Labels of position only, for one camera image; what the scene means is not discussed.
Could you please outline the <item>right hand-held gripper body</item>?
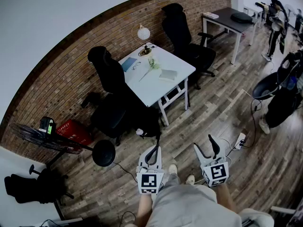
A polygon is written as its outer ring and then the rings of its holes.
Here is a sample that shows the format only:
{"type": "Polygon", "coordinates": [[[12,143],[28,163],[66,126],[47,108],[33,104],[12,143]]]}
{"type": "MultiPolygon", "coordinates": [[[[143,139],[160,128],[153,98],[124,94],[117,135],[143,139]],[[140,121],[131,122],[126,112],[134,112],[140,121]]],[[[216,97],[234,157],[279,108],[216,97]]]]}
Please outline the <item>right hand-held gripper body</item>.
{"type": "Polygon", "coordinates": [[[201,164],[200,168],[209,187],[221,185],[229,178],[229,165],[224,157],[213,160],[208,164],[201,164]]]}

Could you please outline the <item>person's left forearm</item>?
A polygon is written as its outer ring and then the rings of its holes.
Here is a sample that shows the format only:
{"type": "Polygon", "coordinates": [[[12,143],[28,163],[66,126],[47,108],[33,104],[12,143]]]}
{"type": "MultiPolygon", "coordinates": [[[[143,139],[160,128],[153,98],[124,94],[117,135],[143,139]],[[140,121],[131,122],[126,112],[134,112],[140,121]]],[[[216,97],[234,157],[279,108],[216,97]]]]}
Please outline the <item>person's left forearm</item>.
{"type": "Polygon", "coordinates": [[[146,227],[151,214],[152,214],[152,195],[141,194],[139,200],[139,207],[134,224],[137,227],[146,227]]]}

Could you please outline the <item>person's right forearm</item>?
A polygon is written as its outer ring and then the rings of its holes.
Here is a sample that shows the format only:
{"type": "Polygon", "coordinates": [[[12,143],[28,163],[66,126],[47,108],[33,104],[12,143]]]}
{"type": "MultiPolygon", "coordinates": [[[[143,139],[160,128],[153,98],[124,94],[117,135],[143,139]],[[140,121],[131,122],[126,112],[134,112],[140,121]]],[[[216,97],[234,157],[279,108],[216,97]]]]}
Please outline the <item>person's right forearm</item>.
{"type": "Polygon", "coordinates": [[[231,197],[227,184],[223,183],[215,187],[215,192],[217,196],[218,204],[224,206],[225,208],[238,213],[236,205],[231,197]]]}

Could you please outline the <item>white power strip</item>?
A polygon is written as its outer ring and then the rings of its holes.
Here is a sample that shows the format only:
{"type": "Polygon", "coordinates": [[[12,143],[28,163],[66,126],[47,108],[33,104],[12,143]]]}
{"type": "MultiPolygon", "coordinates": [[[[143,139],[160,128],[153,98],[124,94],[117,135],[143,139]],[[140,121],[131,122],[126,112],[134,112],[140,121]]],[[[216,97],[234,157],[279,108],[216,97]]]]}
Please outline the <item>white power strip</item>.
{"type": "Polygon", "coordinates": [[[234,149],[240,150],[243,144],[245,143],[246,135],[244,133],[240,133],[238,139],[234,145],[234,149]]]}

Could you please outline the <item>white folding table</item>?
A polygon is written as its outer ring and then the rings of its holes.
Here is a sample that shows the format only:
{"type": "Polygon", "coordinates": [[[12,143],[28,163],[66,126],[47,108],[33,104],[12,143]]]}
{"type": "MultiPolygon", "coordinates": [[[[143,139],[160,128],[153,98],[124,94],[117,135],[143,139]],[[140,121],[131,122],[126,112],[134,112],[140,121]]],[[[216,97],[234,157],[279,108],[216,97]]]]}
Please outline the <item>white folding table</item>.
{"type": "Polygon", "coordinates": [[[169,121],[165,114],[165,108],[167,108],[180,96],[185,97],[185,109],[188,108],[188,77],[195,72],[196,69],[189,63],[160,48],[159,46],[152,43],[147,44],[152,46],[151,57],[153,57],[160,65],[159,70],[152,70],[147,74],[147,76],[139,81],[149,69],[149,57],[138,56],[138,52],[141,47],[125,56],[119,61],[119,63],[122,64],[128,57],[136,58],[137,61],[141,62],[141,64],[135,70],[130,68],[128,72],[125,72],[125,81],[129,88],[137,95],[145,106],[150,107],[155,103],[158,103],[165,124],[168,126],[169,121]],[[159,79],[162,69],[177,71],[178,76],[175,81],[159,79]]]}

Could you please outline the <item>red plastic crate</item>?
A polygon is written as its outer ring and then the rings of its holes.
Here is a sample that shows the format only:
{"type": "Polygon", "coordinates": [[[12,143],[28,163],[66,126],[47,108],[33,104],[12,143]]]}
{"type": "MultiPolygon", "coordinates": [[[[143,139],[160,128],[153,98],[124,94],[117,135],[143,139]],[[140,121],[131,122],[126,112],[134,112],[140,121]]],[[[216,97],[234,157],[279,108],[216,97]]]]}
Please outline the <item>red plastic crate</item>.
{"type": "Polygon", "coordinates": [[[81,123],[71,119],[58,127],[56,129],[56,133],[86,146],[90,145],[93,142],[93,138],[86,127],[81,123]]]}

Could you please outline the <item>black swivel chair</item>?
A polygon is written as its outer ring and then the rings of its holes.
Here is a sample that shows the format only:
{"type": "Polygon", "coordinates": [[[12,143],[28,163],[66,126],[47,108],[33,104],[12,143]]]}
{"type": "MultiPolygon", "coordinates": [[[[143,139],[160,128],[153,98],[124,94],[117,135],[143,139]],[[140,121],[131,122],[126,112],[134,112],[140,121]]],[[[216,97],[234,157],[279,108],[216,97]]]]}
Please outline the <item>black swivel chair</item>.
{"type": "Polygon", "coordinates": [[[274,72],[265,78],[263,78],[253,89],[252,97],[257,100],[266,100],[280,90],[280,86],[277,80],[277,72],[274,72]]]}

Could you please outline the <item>black office chair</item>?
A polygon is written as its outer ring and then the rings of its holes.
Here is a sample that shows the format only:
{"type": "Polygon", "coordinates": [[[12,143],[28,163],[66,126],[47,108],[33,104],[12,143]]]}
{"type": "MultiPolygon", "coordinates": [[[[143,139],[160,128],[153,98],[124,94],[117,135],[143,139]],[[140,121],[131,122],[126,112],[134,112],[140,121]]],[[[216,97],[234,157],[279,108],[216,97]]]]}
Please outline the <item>black office chair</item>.
{"type": "Polygon", "coordinates": [[[162,28],[174,46],[174,55],[195,67],[192,80],[196,89],[200,90],[198,80],[201,74],[215,74],[208,69],[215,60],[216,52],[204,46],[207,38],[213,36],[207,33],[198,33],[201,37],[199,45],[192,43],[192,36],[187,25],[187,18],[180,4],[172,3],[162,8],[166,18],[162,22],[162,28]]]}
{"type": "Polygon", "coordinates": [[[90,49],[88,61],[97,71],[103,89],[107,95],[91,92],[83,100],[81,107],[88,104],[97,106],[90,118],[88,130],[98,129],[106,136],[120,139],[124,132],[134,129],[141,137],[155,137],[160,140],[159,113],[153,107],[147,107],[125,82],[125,74],[119,62],[114,60],[104,46],[90,49]]]}

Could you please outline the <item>white artificial flower bouquet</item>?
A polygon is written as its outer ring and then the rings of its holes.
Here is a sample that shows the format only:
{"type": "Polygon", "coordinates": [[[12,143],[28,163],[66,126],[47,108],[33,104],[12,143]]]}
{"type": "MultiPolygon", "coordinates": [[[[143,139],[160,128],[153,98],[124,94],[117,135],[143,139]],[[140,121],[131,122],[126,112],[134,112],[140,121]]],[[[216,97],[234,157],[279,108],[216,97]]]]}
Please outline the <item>white artificial flower bouquet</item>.
{"type": "Polygon", "coordinates": [[[141,81],[145,76],[147,76],[147,74],[149,72],[151,72],[152,70],[159,70],[160,69],[160,65],[156,62],[156,60],[153,57],[149,57],[148,58],[148,63],[149,63],[149,69],[147,70],[147,72],[140,78],[139,81],[141,81]]]}

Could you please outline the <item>blue notebook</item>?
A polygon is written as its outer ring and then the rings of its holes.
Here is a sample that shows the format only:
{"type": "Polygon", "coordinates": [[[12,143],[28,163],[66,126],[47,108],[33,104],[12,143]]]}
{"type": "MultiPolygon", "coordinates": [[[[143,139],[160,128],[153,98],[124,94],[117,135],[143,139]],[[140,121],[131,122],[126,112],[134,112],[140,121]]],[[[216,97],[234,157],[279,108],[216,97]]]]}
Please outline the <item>blue notebook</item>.
{"type": "Polygon", "coordinates": [[[128,72],[129,69],[137,62],[136,58],[128,57],[122,64],[122,69],[124,72],[128,72]]]}

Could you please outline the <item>black device with label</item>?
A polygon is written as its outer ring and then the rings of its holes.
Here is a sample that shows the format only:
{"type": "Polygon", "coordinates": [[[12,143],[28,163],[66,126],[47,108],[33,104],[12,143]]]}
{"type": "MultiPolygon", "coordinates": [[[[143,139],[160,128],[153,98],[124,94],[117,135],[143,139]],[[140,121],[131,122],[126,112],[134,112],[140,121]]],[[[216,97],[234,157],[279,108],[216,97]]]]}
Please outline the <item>black device with label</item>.
{"type": "Polygon", "coordinates": [[[40,120],[39,131],[46,135],[54,135],[56,133],[56,123],[50,117],[44,116],[40,120]]]}

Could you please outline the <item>gold lamp with globe shade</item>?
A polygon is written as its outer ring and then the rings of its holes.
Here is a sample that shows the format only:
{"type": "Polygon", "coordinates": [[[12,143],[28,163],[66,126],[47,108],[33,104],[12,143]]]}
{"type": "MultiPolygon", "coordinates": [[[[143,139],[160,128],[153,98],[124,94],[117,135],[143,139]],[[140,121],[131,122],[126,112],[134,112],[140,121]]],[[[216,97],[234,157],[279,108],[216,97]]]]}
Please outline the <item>gold lamp with globe shade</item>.
{"type": "Polygon", "coordinates": [[[138,52],[138,56],[140,57],[151,57],[152,56],[152,46],[148,45],[144,41],[150,38],[151,33],[150,30],[144,27],[142,24],[137,24],[131,29],[132,38],[138,42],[141,46],[141,49],[138,52]],[[133,31],[137,29],[137,37],[133,35],[133,31]]]}

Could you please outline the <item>dark desk with white legs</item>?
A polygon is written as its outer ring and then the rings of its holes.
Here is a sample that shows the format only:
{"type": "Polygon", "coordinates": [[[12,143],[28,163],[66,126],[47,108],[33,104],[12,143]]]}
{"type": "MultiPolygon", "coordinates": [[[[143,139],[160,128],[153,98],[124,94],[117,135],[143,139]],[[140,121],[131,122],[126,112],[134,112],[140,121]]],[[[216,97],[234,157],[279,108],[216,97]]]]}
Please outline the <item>dark desk with white legs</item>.
{"type": "Polygon", "coordinates": [[[235,13],[235,12],[239,12],[239,11],[236,10],[236,9],[232,9],[232,8],[227,7],[227,8],[223,8],[223,9],[212,12],[212,13],[217,14],[219,16],[217,19],[208,18],[208,17],[205,17],[205,16],[202,15],[203,32],[204,33],[207,33],[207,22],[210,22],[210,23],[213,23],[213,24],[218,25],[220,27],[223,27],[226,30],[230,30],[230,31],[234,32],[237,35],[234,50],[233,50],[231,64],[235,63],[236,56],[237,56],[238,49],[239,49],[239,45],[240,45],[241,35],[247,29],[252,27],[252,33],[251,33],[249,45],[253,45],[254,35],[255,35],[256,28],[257,28],[257,19],[255,19],[255,18],[253,18],[253,24],[240,24],[240,23],[236,23],[236,22],[232,21],[231,20],[231,14],[235,13]]]}

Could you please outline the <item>black round bag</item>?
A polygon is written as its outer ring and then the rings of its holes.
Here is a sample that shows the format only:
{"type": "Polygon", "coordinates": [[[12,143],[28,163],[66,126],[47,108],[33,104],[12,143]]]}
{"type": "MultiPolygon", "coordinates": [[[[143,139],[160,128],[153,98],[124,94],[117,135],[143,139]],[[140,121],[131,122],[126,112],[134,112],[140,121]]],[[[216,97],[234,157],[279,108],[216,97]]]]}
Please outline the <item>black round bag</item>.
{"type": "Polygon", "coordinates": [[[253,24],[253,18],[244,12],[232,13],[231,20],[240,24],[253,24]]]}

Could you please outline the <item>black pedestal fan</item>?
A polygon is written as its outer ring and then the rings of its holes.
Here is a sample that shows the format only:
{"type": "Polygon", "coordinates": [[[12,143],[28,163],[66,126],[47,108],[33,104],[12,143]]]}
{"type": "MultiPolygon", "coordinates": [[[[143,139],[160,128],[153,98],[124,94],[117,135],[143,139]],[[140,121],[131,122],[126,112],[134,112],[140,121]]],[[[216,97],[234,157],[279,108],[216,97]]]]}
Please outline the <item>black pedestal fan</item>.
{"type": "Polygon", "coordinates": [[[90,150],[92,151],[93,161],[98,166],[109,166],[116,156],[115,146],[110,141],[100,140],[94,147],[89,147],[65,138],[57,133],[54,135],[46,135],[37,129],[20,123],[12,123],[10,128],[14,134],[30,143],[43,148],[56,150],[63,154],[68,153],[76,155],[82,152],[83,149],[90,150]]]}

